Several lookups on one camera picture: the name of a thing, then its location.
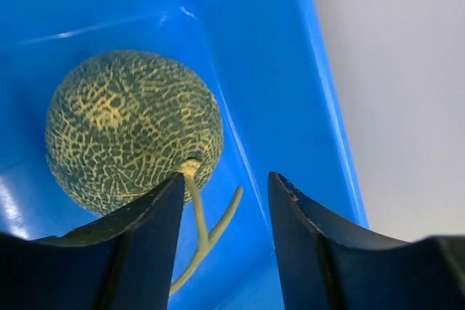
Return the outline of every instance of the blue bin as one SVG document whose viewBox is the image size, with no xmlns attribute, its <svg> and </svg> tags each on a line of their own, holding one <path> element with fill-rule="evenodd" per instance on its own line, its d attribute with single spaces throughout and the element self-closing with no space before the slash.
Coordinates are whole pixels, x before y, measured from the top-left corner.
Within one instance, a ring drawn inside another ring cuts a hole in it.
<svg viewBox="0 0 465 310">
<path fill-rule="evenodd" d="M 0 0 L 0 229 L 31 240 L 96 219 L 57 185 L 44 126 L 55 87 L 116 49 L 172 57 L 217 96 L 225 151 L 203 190 L 210 228 L 235 188 L 231 225 L 170 309 L 282 309 L 267 203 L 279 171 L 364 227 L 360 198 L 312 0 Z M 176 278 L 196 245 L 182 218 Z"/>
</svg>

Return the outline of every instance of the white surface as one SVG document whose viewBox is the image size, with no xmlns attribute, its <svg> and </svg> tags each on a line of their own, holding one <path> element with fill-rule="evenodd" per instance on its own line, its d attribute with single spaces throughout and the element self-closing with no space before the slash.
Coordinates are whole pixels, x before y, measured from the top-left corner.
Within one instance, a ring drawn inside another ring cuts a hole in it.
<svg viewBox="0 0 465 310">
<path fill-rule="evenodd" d="M 465 234 L 465 0 L 315 0 L 371 229 Z"/>
</svg>

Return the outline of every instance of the blue plastic container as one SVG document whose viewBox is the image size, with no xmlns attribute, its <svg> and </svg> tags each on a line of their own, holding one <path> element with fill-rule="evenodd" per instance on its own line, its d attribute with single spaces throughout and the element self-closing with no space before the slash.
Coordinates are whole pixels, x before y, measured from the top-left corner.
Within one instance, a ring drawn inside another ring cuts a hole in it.
<svg viewBox="0 0 465 310">
<path fill-rule="evenodd" d="M 35 239 L 96 217 L 58 187 L 44 157 L 53 91 L 114 49 L 185 63 L 216 94 L 225 152 L 203 191 L 212 227 L 238 185 L 231 225 L 170 309 L 282 309 L 267 175 L 367 226 L 312 0 L 0 0 L 0 229 Z M 182 219 L 174 275 L 196 244 Z"/>
</svg>

